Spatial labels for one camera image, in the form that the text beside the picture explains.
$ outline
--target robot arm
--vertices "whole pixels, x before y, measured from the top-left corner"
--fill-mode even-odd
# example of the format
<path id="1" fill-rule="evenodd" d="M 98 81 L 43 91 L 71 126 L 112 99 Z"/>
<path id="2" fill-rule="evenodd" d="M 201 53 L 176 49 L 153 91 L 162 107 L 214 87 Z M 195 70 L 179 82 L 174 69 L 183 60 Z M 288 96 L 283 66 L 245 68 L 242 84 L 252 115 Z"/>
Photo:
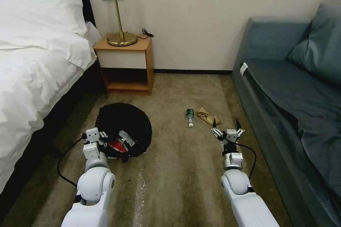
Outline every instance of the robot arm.
<path id="1" fill-rule="evenodd" d="M 212 133 L 221 141 L 224 147 L 221 183 L 227 194 L 233 214 L 240 227 L 279 227 L 265 202 L 258 196 L 249 177 L 241 171 L 243 155 L 237 151 L 236 142 L 244 132 L 237 121 L 237 130 L 227 129 L 221 132 L 216 128 L 215 120 Z"/>
<path id="2" fill-rule="evenodd" d="M 115 175 L 107 164 L 107 157 L 98 149 L 98 129 L 86 131 L 85 173 L 77 183 L 77 195 L 62 227 L 107 227 L 108 205 L 115 186 Z"/>

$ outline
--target lamp cord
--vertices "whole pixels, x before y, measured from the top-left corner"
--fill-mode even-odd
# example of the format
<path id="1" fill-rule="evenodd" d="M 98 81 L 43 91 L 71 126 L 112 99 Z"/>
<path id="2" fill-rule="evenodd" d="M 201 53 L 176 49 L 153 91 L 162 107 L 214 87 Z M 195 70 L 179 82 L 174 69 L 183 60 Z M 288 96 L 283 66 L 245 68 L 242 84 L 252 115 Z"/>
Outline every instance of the lamp cord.
<path id="1" fill-rule="evenodd" d="M 148 33 L 148 31 L 146 29 L 142 29 L 142 34 L 145 34 L 146 37 L 141 37 L 141 36 L 138 36 L 138 35 L 137 35 L 137 37 L 139 37 L 141 39 L 147 39 L 148 37 L 154 37 L 154 35 L 151 34 L 151 33 Z"/>

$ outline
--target paper bag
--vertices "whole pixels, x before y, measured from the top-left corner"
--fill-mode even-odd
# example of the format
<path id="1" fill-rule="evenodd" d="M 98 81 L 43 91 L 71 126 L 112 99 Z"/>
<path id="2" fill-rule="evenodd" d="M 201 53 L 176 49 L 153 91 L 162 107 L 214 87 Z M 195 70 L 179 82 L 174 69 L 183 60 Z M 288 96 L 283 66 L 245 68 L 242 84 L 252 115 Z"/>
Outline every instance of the paper bag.
<path id="1" fill-rule="evenodd" d="M 220 123 L 220 120 L 216 116 L 206 112 L 206 110 L 203 107 L 199 109 L 198 116 L 211 125 L 213 125 L 214 118 L 216 119 L 216 124 Z"/>

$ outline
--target white duvet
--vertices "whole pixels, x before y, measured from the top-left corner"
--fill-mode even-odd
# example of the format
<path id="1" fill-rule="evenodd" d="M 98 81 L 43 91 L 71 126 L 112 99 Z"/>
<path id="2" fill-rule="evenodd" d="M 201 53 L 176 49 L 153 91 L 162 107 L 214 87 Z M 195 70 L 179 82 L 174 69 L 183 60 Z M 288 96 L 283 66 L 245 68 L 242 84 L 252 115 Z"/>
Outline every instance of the white duvet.
<path id="1" fill-rule="evenodd" d="M 43 118 L 93 62 L 88 40 L 65 31 L 0 33 L 0 192 Z"/>

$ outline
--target green bottle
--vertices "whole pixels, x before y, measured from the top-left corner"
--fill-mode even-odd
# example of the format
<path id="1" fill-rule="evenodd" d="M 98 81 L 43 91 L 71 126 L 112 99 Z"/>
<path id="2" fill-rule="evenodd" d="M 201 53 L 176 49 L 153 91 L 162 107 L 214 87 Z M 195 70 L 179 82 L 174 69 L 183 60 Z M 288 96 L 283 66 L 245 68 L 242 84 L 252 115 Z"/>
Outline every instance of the green bottle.
<path id="1" fill-rule="evenodd" d="M 186 117 L 187 117 L 187 119 L 189 121 L 188 126 L 190 128 L 193 128 L 193 123 L 192 122 L 193 122 L 193 117 L 194 117 L 194 111 L 193 111 L 192 108 L 188 108 L 186 110 Z"/>

